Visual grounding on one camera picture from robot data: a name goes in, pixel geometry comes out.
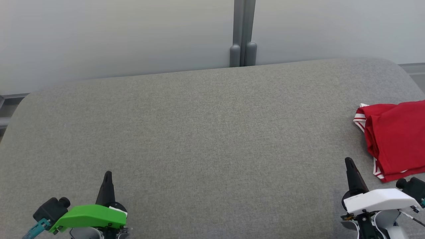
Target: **white wall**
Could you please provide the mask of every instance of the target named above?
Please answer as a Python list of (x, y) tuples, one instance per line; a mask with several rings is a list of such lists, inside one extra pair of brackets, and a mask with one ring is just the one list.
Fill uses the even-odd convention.
[(424, 0), (257, 0), (257, 65), (333, 57), (425, 62)]
[(0, 0), (0, 95), (229, 66), (233, 1)]

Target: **cable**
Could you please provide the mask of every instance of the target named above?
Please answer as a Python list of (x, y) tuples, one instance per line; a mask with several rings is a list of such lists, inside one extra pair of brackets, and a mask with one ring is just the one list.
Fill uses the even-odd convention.
[(410, 216), (409, 214), (407, 214), (407, 213), (403, 212), (402, 210), (399, 210), (399, 212), (401, 212), (402, 214), (404, 214), (404, 215), (405, 215), (405, 216), (407, 216), (408, 218), (410, 218), (410, 219), (414, 220), (415, 222), (417, 222), (417, 223), (419, 223), (420, 225), (422, 225), (422, 226), (424, 226), (424, 227), (425, 227), (425, 224), (423, 224), (423, 223), (422, 223), (421, 221), (419, 221), (418, 219), (416, 219), (416, 218), (414, 218), (414, 217)]

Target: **gray upholstered table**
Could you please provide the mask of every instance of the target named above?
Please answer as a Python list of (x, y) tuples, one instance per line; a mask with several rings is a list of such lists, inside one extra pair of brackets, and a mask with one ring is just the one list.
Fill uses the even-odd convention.
[[(396, 64), (356, 58), (72, 82), (28, 95), (0, 144), (0, 237), (48, 198), (96, 200), (113, 172), (132, 238), (344, 238), (344, 158), (370, 189), (362, 103), (423, 100)], [(402, 219), (412, 238), (425, 230)], [(41, 238), (68, 238), (46, 234)]]

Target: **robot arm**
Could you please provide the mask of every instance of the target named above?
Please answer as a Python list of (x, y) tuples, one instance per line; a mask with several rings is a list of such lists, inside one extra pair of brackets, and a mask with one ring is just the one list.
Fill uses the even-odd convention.
[(44, 230), (56, 235), (68, 228), (95, 228), (102, 233), (104, 239), (115, 239), (120, 234), (127, 233), (124, 227), (127, 210), (115, 201), (110, 171), (105, 173), (95, 204), (75, 206), (68, 211), (70, 205), (65, 197), (46, 201), (33, 214), (37, 224), (23, 239), (35, 238)]
[(424, 225), (401, 209), (412, 208), (416, 213), (425, 208), (425, 182), (413, 177), (409, 182), (400, 179), (395, 188), (369, 191), (353, 159), (345, 159), (349, 191), (342, 198), (347, 215), (341, 216), (344, 227), (357, 230), (358, 238), (390, 238), (390, 234), (404, 235), (395, 220), (403, 213)]

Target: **red shirt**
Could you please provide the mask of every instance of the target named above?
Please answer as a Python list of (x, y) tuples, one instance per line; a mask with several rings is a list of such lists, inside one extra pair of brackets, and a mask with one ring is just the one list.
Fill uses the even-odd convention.
[(425, 172), (425, 100), (370, 105), (357, 113), (365, 115), (368, 152), (377, 159), (383, 182)]

